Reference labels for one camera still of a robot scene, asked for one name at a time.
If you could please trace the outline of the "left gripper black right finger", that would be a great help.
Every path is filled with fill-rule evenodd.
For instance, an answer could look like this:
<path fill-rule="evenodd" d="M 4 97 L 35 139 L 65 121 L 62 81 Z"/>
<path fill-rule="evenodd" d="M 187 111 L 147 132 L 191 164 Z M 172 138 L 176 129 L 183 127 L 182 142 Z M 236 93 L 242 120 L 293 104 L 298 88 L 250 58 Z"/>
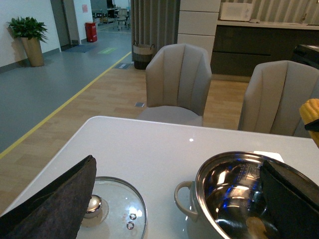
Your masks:
<path fill-rule="evenodd" d="M 264 161 L 260 168 L 267 209 L 283 239 L 319 237 L 319 187 L 280 162 Z"/>

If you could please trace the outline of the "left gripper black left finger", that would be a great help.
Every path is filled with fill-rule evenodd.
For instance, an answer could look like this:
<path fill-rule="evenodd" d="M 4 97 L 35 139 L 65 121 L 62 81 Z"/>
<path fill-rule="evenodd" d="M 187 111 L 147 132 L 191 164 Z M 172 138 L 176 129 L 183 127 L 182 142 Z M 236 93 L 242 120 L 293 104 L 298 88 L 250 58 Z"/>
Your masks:
<path fill-rule="evenodd" d="M 74 239 L 96 177 L 89 155 L 0 218 L 2 239 Z"/>

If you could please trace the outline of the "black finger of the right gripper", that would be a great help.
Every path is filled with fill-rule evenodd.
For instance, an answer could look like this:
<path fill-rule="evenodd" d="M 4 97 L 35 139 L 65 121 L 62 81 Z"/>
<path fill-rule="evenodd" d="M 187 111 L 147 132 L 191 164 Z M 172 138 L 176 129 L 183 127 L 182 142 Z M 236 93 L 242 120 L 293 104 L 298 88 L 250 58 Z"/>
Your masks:
<path fill-rule="evenodd" d="M 319 119 L 305 125 L 307 131 L 319 131 Z"/>

